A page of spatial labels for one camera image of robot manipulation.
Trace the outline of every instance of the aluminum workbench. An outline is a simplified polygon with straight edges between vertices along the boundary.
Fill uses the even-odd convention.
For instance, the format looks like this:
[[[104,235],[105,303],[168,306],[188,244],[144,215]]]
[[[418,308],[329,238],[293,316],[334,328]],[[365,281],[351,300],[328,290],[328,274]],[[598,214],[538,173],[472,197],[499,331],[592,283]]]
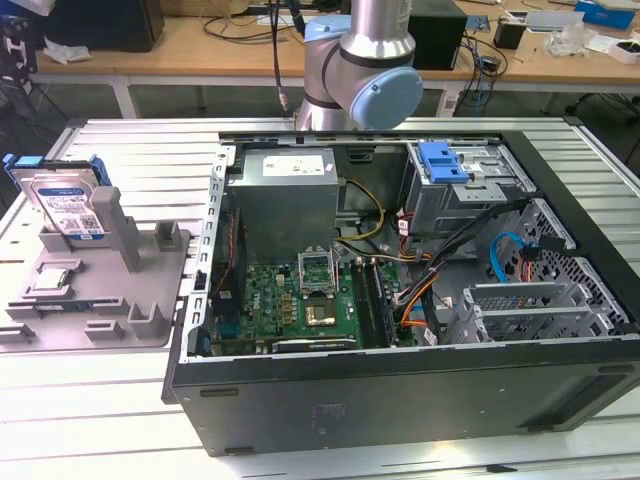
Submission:
[[[218,134],[290,127],[269,119],[89,121],[65,130],[49,157],[98,155],[141,229],[177,219],[195,237]],[[562,119],[412,119],[399,128],[524,132],[640,274],[640,183],[586,128]],[[41,249],[40,227],[22,194],[0,221],[0,324]],[[195,241],[189,253],[180,295],[190,288]],[[638,389],[569,433],[212,459],[181,407],[160,400],[167,357],[168,347],[1,355],[0,478],[640,477]],[[420,421],[420,412],[407,414]]]

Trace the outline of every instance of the workbench in background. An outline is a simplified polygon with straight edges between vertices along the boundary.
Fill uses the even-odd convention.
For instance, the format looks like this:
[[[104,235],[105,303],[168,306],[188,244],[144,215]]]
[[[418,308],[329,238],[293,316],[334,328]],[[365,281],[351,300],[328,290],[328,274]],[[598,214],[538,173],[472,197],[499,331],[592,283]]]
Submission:
[[[535,0],[536,6],[548,10],[569,11],[572,7]],[[488,15],[496,20],[504,13],[497,5],[460,1],[457,5],[469,15]],[[508,10],[531,10],[521,0],[509,0]],[[206,35],[201,22],[193,17],[167,17],[164,34],[149,53],[93,51],[87,62],[61,65],[38,54],[40,83],[110,85],[123,118],[138,118],[131,85],[203,86],[275,86],[273,53],[270,43],[239,45]],[[477,32],[482,40],[492,42],[496,22],[490,33]],[[620,30],[595,25],[589,28],[605,35],[625,37]],[[640,27],[636,16],[632,28]],[[238,27],[229,25],[225,35],[251,35],[268,31],[265,25]],[[300,37],[293,31],[282,35]],[[544,52],[548,34],[525,32],[518,50],[503,50],[509,68],[495,84],[496,91],[640,93],[640,67],[624,65],[608,55],[591,52],[587,57],[553,58]],[[278,44],[280,70],[285,86],[302,87],[304,83],[304,46],[290,38]],[[488,47],[480,52],[491,55]],[[473,73],[471,54],[463,50],[452,71],[423,71],[424,88],[442,90],[438,116],[451,116],[460,93]],[[195,90],[198,106],[205,105],[204,90]]]

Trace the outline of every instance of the white box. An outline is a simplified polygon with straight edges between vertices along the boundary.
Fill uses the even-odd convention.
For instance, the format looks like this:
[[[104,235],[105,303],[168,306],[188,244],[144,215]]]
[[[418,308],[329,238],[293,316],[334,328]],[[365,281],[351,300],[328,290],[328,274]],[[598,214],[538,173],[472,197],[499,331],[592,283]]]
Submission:
[[[640,64],[640,40],[621,40],[615,45],[611,45],[607,53],[619,62],[638,65]]]

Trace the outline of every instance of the green circuit board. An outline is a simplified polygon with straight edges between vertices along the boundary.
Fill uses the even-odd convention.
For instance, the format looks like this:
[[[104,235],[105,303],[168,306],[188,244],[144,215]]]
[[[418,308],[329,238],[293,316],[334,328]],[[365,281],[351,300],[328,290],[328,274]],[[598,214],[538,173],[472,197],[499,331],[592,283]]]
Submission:
[[[398,272],[396,266],[385,263],[380,266],[385,292],[389,298],[398,291]],[[284,282],[278,285],[277,276],[282,275]],[[327,274],[326,264],[311,264],[305,267],[305,283],[324,282]],[[335,319],[330,325],[309,325],[309,315],[314,307],[304,298],[300,288],[297,264],[289,265],[251,265],[247,270],[245,289],[245,308],[240,315],[238,335],[235,342],[225,342],[226,354],[249,354],[254,348],[253,342],[242,340],[288,340],[310,338],[348,338],[362,348],[358,312],[353,298],[351,270],[349,264],[340,264],[337,269],[337,289],[334,298],[321,300]]]

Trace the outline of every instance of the open computer tower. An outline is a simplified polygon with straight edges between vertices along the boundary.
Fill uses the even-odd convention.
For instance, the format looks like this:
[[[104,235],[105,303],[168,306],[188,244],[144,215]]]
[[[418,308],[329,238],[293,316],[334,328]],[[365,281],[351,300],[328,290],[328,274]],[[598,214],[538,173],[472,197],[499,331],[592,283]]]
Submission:
[[[220,141],[171,379],[210,455],[566,431],[637,385],[638,276],[522,133]]]

